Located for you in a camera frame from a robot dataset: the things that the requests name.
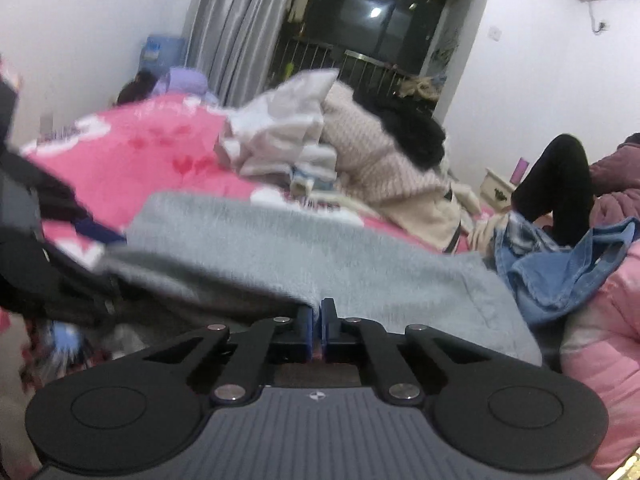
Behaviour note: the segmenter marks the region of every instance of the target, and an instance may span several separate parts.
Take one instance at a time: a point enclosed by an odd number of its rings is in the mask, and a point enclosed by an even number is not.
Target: black leggings
[[[574,246],[589,230],[593,186],[589,163],[578,139],[563,134],[552,140],[511,195],[513,209],[529,222],[553,212],[551,235]]]

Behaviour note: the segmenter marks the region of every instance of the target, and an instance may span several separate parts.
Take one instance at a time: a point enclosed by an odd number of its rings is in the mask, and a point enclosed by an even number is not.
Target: blue plastic container
[[[184,66],[186,53],[187,41],[184,38],[152,34],[140,52],[139,70],[149,70],[160,78],[172,66]]]

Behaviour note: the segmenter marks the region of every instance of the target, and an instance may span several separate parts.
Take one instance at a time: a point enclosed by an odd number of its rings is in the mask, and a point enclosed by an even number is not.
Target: metal railing
[[[280,38],[271,61],[268,88],[274,88],[301,70],[338,68],[338,79],[353,89],[393,94],[412,76],[364,54],[303,38]]]

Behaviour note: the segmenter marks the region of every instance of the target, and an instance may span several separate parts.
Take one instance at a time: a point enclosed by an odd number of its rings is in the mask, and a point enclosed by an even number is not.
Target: gray fabric
[[[479,254],[431,254],[295,211],[156,194],[128,229],[127,245],[108,247],[98,268],[196,303],[201,316],[267,317],[331,297],[341,317],[374,319],[400,333],[424,323],[542,362],[513,297]],[[180,314],[191,315],[186,308]]]
[[[264,89],[287,0],[201,0],[187,64],[204,72],[223,105]]]

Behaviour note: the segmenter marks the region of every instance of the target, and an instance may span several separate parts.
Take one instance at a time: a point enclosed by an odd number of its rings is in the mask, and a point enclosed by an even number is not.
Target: silver curtain
[[[203,71],[226,106],[263,90],[287,0],[201,0],[188,66]]]

